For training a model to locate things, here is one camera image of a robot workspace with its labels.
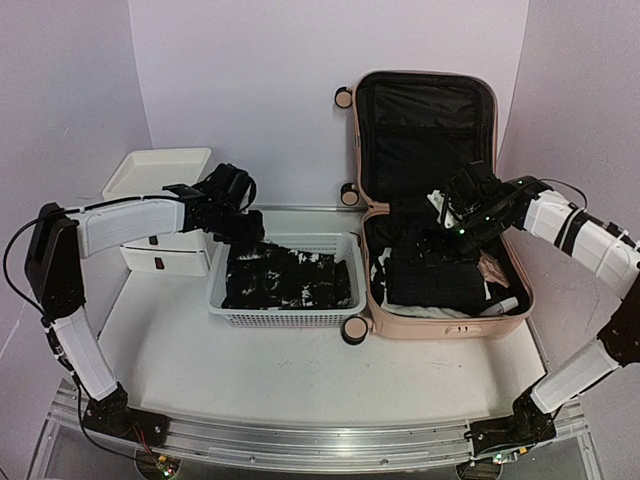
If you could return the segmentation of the black white patterned garment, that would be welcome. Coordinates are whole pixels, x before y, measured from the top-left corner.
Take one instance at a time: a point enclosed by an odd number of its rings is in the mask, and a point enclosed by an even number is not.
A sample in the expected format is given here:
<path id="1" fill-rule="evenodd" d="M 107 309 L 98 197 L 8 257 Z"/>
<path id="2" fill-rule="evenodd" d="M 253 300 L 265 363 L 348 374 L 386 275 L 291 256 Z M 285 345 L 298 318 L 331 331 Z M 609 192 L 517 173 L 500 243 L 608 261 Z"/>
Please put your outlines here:
<path id="1" fill-rule="evenodd" d="M 225 279 L 225 309 L 326 310 L 353 303 L 344 260 L 273 243 L 233 245 Z"/>

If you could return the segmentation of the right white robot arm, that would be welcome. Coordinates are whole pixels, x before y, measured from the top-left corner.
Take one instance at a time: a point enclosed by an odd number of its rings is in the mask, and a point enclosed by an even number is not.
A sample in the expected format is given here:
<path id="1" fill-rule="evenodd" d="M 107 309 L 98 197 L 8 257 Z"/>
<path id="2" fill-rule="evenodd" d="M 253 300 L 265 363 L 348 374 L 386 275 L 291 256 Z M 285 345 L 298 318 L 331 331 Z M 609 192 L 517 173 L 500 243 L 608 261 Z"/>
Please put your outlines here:
<path id="1" fill-rule="evenodd" d="M 542 414 L 639 362 L 639 242 L 567 199 L 571 189 L 532 176 L 500 180 L 480 163 L 458 170 L 444 188 L 442 215 L 453 221 L 458 250 L 475 252 L 506 231 L 519 247 L 532 247 L 525 261 L 539 290 L 534 317 L 544 339 L 582 329 L 575 340 L 553 341 L 551 371 L 514 402 L 503 423 L 514 443 L 540 430 Z"/>

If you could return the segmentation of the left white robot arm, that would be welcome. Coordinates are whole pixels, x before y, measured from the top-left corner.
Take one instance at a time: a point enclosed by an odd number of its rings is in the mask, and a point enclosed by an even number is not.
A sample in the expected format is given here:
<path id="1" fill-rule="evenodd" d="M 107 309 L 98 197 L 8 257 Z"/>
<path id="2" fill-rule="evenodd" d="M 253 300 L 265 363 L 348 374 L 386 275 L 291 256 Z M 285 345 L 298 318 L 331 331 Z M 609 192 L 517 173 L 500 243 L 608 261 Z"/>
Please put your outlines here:
<path id="1" fill-rule="evenodd" d="M 257 184 L 245 170 L 220 164 L 204 180 L 173 184 L 159 194 L 134 195 L 84 207 L 55 202 L 25 225 L 32 232 L 24 271 L 32 293 L 24 299 L 41 316 L 55 358 L 97 405 L 94 417 L 114 437 L 134 428 L 134 415 L 111 398 L 120 386 L 87 318 L 81 262 L 146 237 L 202 231 L 217 242 L 254 246 L 265 235 L 252 209 Z"/>

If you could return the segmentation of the white perforated plastic basket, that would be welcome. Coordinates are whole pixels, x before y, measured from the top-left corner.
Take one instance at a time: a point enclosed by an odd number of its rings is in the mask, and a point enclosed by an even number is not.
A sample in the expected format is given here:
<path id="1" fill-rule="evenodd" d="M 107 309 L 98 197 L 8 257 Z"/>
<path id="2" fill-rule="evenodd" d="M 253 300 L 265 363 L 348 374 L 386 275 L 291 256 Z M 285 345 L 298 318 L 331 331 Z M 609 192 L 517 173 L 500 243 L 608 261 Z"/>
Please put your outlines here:
<path id="1" fill-rule="evenodd" d="M 289 249 L 331 254 L 338 261 L 344 260 L 351 281 L 353 303 L 344 309 L 326 310 L 243 310 L 225 309 L 226 262 L 232 246 L 217 248 L 208 275 L 207 295 L 209 312 L 226 319 L 236 327 L 251 328 L 302 328 L 334 327 L 359 315 L 366 306 L 366 282 L 364 267 L 356 235 L 338 233 L 273 233 L 262 242 L 277 244 Z"/>

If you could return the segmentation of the dark jeans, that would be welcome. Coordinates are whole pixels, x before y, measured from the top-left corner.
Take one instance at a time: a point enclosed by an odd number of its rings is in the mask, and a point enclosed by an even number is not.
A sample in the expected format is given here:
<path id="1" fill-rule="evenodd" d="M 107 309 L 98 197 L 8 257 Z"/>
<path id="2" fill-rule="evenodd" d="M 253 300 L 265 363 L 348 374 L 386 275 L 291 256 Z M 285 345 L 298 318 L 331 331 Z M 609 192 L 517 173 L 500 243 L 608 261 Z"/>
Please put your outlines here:
<path id="1" fill-rule="evenodd" d="M 485 279 L 473 258 L 391 251 L 384 269 L 390 304 L 464 310 L 487 300 Z"/>

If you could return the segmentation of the pink hard-shell suitcase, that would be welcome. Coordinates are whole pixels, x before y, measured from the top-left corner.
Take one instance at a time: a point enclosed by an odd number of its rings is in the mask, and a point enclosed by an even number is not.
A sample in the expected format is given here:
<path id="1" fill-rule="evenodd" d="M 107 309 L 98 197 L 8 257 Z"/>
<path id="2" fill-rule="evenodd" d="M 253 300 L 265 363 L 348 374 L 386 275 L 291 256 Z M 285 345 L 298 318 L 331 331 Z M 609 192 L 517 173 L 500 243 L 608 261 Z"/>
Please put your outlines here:
<path id="1" fill-rule="evenodd" d="M 350 345 L 500 338 L 530 313 L 533 292 L 503 232 L 516 204 L 496 162 L 496 98 L 464 75 L 377 71 L 336 90 L 352 112 L 363 201 L 367 309 L 343 322 Z"/>

